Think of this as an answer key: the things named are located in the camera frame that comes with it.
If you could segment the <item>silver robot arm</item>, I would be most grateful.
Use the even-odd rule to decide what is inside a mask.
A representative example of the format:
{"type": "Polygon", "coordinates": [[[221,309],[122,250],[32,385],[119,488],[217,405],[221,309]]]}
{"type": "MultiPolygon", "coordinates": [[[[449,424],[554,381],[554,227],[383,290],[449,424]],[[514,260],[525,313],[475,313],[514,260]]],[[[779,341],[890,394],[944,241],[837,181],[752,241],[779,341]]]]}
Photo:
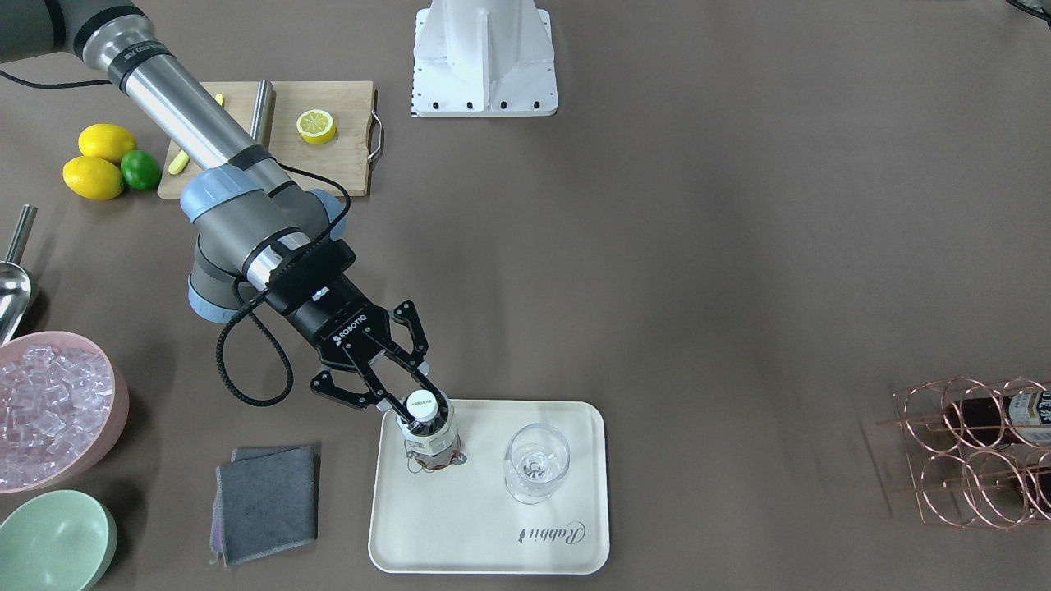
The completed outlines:
{"type": "Polygon", "coordinates": [[[411,302],[383,309],[346,276],[356,254],[337,228],[349,199],[303,190],[297,170],[218,106],[132,2],[4,1],[4,62],[62,50],[102,72],[105,84],[131,98],[199,165],[180,198],[199,233],[189,300],[195,313],[223,325],[215,363],[229,392],[252,406],[277,404],[236,389],[224,356],[232,329],[266,304],[318,352],[312,392],[409,420],[372,366],[394,360],[428,387],[427,341],[411,302]]]}

